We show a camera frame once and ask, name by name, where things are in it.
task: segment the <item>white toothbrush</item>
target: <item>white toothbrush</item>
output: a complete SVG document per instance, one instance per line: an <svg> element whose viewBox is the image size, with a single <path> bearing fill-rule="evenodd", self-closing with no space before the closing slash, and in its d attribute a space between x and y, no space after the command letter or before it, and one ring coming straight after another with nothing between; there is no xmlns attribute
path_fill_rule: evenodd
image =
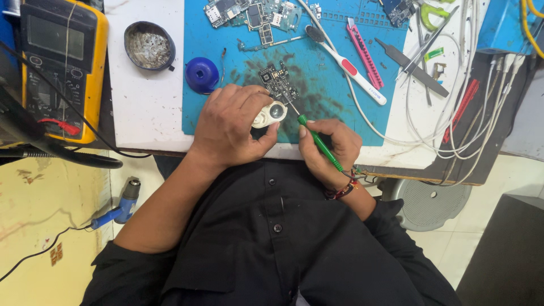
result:
<svg viewBox="0 0 544 306"><path fill-rule="evenodd" d="M373 99L376 101L379 105L385 105L387 103L387 99L380 94L380 92L372 86L358 71L355 66L352 65L352 63L346 59L343 56L338 55L331 47L329 47L324 41L325 36L323 36L323 33L312 26L306 26L306 33L310 38L312 38L315 42L322 45L325 50L327 50L332 57L335 58L338 65L352 78L357 82Z"/></svg>

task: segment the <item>green screwdriver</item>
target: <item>green screwdriver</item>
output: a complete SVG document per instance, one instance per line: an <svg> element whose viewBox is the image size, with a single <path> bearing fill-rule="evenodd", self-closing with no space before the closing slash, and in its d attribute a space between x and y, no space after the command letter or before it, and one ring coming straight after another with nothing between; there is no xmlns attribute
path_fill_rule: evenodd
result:
<svg viewBox="0 0 544 306"><path fill-rule="evenodd" d="M308 126L306 126L306 123L308 122L308 118L306 118L306 115L304 114L301 115L299 111L296 110L296 107L292 103L292 99L289 97L289 95L285 91L283 92L283 96L287 99L287 102L293 107L296 114L298 115L297 121L300 124L304 125L306 128L308 128ZM336 160L336 157L331 153L329 148L327 148L327 146L325 145L325 143L323 142L319 134L317 134L317 132L312 130L310 130L310 132L312 134L313 141L316 143L316 146L321 150L321 152L325 154L325 156L329 159L329 161L331 161L331 163L336 167L336 169L338 169L338 171L340 172L344 171L344 168L342 168L342 165L340 165L338 160Z"/></svg>

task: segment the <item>white table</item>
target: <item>white table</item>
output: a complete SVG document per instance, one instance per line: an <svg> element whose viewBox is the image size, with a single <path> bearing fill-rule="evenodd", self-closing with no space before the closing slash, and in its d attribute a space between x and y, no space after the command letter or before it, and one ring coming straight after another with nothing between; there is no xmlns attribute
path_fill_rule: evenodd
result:
<svg viewBox="0 0 544 306"><path fill-rule="evenodd" d="M451 11L461 5L444 29L459 39L460 21L462 18L462 0L453 4L433 3ZM180 0L105 0L104 10L109 20L109 64L112 82L112 103L114 110L115 139L120 148L163 150L184 152L189 149L194 136L185 135L181 130L183 107L183 27L184 3ZM480 8L480 22L483 22L487 5ZM173 66L176 70L164 70L160 73L149 72L136 67L127 57L123 35L125 29L136 21L150 21L159 24L172 37L176 44L176 59ZM419 46L415 17L410 21L413 32L408 31L403 52L412 54ZM470 27L467 25L467 39L470 38ZM458 50L451 39L438 37L434 47L444 47L443 57L428 62L429 71L433 63L446 63L446 73L442 76L443 86L455 99L462 86L463 71L452 89L458 67ZM399 140L417 140L410 130L406 118L407 85L400 88L397 83L392 103L386 136ZM416 81L410 87L409 107L416 128L421 135L433 133L438 116L447 101L431 91L433 106L429 107L425 98L425 88ZM298 145L278 143L268 152L266 157L301 159ZM357 164L369 166L402 167L423 169L435 160L435 152L425 145L400 146L385 141L383 146L363 146Z"/></svg>

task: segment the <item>hand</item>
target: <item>hand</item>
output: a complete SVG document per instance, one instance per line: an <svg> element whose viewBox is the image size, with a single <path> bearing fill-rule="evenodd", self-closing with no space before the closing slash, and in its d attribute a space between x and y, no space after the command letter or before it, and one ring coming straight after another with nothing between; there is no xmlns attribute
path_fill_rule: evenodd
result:
<svg viewBox="0 0 544 306"><path fill-rule="evenodd" d="M273 101L269 92L258 85L228 84L216 89L202 108L187 155L220 172L262 158L276 144L280 124L270 125L259 140L252 139L251 124Z"/></svg>
<svg viewBox="0 0 544 306"><path fill-rule="evenodd" d="M306 125L312 131L331 136L334 147L331 152L342 165L344 171L349 172L361 151L363 144L361 137L338 119L308 120ZM299 150L310 172L329 190L340 190L347 186L350 179L340 173L331 161L319 151L310 131L300 125L299 133Z"/></svg>

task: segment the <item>digital multimeter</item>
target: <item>digital multimeter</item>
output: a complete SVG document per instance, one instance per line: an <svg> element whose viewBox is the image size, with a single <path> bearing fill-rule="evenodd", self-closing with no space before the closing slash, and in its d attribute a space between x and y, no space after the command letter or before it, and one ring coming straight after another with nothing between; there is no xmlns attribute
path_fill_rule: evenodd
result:
<svg viewBox="0 0 544 306"><path fill-rule="evenodd" d="M98 128L108 38L106 16L74 0L26 0L21 4L21 37L25 58L72 102L70 106L23 66L23 107L37 121L53 119L81 130L71 135L58 123L45 122L49 136L92 142L95 135L73 107Z"/></svg>

